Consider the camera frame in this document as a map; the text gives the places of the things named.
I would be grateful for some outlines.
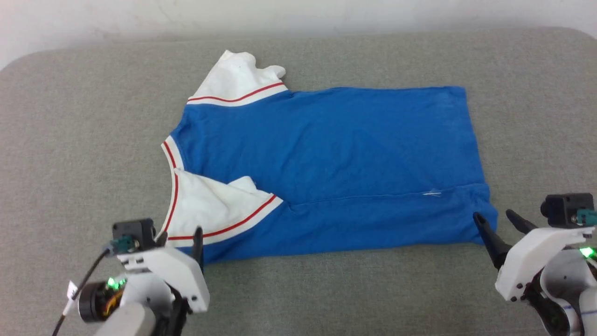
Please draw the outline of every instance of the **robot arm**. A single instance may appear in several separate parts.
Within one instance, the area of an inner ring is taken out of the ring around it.
[[[129,239],[116,257],[126,272],[104,282],[88,283],[79,298],[84,322],[104,322],[96,336],[178,336],[187,314],[207,311],[210,293],[203,277],[202,230],[186,255],[153,240],[150,219],[116,223],[113,242]]]
[[[553,227],[537,228],[514,211],[506,212],[514,227],[525,234],[514,246],[491,231],[485,218],[474,214],[488,254],[498,269],[496,290],[506,300],[533,307],[550,335],[597,335],[595,253],[591,248],[570,247],[585,242],[595,229],[584,218],[576,220],[579,213],[594,212],[592,196],[551,195],[541,212]]]

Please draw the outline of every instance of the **white tag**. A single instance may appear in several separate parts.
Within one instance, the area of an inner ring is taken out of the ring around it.
[[[66,291],[66,298],[72,300],[71,298],[75,294],[76,290],[76,285],[72,281],[69,281],[69,289]]]

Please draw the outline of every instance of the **red and white trim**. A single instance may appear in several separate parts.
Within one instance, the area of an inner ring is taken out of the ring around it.
[[[257,68],[255,57],[250,53],[226,50],[187,104],[227,107],[251,104],[287,91],[280,80],[284,74],[286,70],[278,65]]]
[[[250,214],[242,221],[235,223],[227,228],[203,234],[203,244],[209,245],[218,243],[228,238],[232,238],[241,234],[255,225],[259,224],[268,214],[274,211],[280,204],[282,199],[276,195],[272,195],[267,202],[263,203],[255,212]],[[193,246],[193,236],[173,236],[168,237],[168,245],[175,248],[182,248]]]
[[[288,88],[286,88],[284,83],[280,81],[258,88],[257,90],[249,92],[244,96],[236,99],[224,99],[214,96],[190,97],[187,101],[187,105],[212,104],[226,107],[242,106],[254,103],[258,100],[267,98],[269,96],[273,96],[274,94],[284,92],[287,90]]]
[[[184,163],[183,158],[180,156],[179,148],[176,146],[176,143],[172,136],[168,136],[166,140],[162,143],[162,150],[168,159],[168,165],[170,166],[170,176],[172,178],[172,192],[170,195],[170,206],[168,207],[168,213],[166,214],[166,220],[162,225],[163,231],[168,231],[168,227],[170,226],[170,222],[172,221],[172,215],[174,214],[174,209],[176,208],[176,201],[178,200],[178,191],[179,191],[179,177],[176,176],[174,173],[174,168],[179,168],[184,170]]]
[[[185,172],[171,136],[162,149],[172,178],[170,207],[160,231],[168,232],[168,246],[192,246],[197,225],[204,229],[205,245],[221,242],[254,227],[282,204],[276,195],[257,190],[247,176],[223,184]]]

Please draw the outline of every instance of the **gray fabric surface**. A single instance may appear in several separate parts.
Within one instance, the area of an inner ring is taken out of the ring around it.
[[[597,191],[597,43],[568,29],[116,45],[0,72],[0,334],[48,335],[111,223],[159,226],[159,147],[224,49],[282,65],[292,90],[462,85],[492,201],[543,224],[548,193]],[[499,233],[520,238],[500,216]],[[120,272],[101,265],[93,279]],[[184,335],[542,335],[494,290],[477,245],[262,258],[206,269]],[[68,316],[61,335],[92,334]]]

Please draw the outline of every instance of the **blue t-shirt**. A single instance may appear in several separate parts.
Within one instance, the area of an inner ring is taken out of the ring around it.
[[[208,262],[480,243],[473,212],[495,228],[464,88],[279,86],[243,105],[191,98],[171,133],[186,172],[224,184],[250,176],[283,200],[206,244]]]

